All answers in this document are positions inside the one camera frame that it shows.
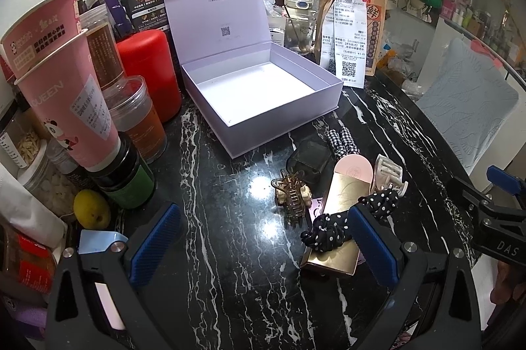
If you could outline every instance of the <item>gingham scrunchie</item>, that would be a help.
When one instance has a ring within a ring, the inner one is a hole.
[[[352,139],[351,131],[346,127],[342,127],[340,133],[341,136],[334,129],[327,132],[327,141],[329,142],[336,162],[348,154],[360,154],[360,150],[358,150],[354,139]]]

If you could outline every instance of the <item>green jar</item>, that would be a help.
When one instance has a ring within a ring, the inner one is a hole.
[[[120,150],[117,157],[99,172],[90,176],[101,190],[123,209],[144,205],[155,189],[155,178],[133,145],[132,140],[119,132]]]

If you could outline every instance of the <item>receipt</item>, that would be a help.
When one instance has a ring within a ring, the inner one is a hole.
[[[336,60],[334,57],[334,3],[328,10],[323,21],[320,66],[336,74]]]
[[[344,82],[344,86],[364,88],[367,59],[366,3],[363,0],[335,0],[332,7],[336,76]]]

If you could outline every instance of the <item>qr code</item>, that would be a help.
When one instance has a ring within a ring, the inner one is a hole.
[[[336,60],[334,58],[329,60],[329,68],[327,71],[336,75]]]
[[[347,75],[349,77],[356,77],[356,63],[355,62],[343,61],[341,64],[344,66],[343,75]]]

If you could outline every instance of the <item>open box lid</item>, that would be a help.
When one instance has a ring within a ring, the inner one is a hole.
[[[263,0],[164,0],[181,65],[270,42]]]

